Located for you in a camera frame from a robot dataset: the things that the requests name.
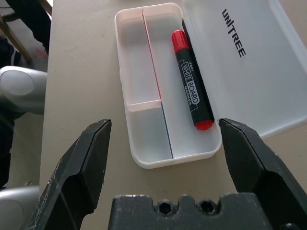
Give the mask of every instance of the red marker cap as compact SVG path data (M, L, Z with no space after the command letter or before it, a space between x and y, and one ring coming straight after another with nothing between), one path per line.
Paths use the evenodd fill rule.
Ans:
M172 34L175 53L181 49L190 49L187 37L182 30L175 30Z
M195 127L199 131L204 131L212 127L212 121L206 120L206 121L200 121L195 124Z

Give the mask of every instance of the white table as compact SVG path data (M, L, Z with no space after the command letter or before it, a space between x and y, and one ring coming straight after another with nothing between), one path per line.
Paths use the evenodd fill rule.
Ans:
M82 229L107 229L112 198L146 194L154 202L190 194L196 200L218 201L235 192L224 151L213 157L145 170L132 159L119 79L114 16L122 9L166 0L55 0L52 13L40 188L45 188L58 160L91 123L112 119L105 183L97 210L83 220ZM181 0L173 2L181 6ZM304 0L282 4L307 44ZM267 140L307 191L307 126Z

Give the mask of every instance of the black marker barrel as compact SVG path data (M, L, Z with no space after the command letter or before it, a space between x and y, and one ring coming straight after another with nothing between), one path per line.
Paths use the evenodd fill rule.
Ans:
M197 130L207 130L213 124L210 105L205 99L207 95L201 90L201 82L195 71L186 35L183 31L176 30L172 34L172 41L193 124Z

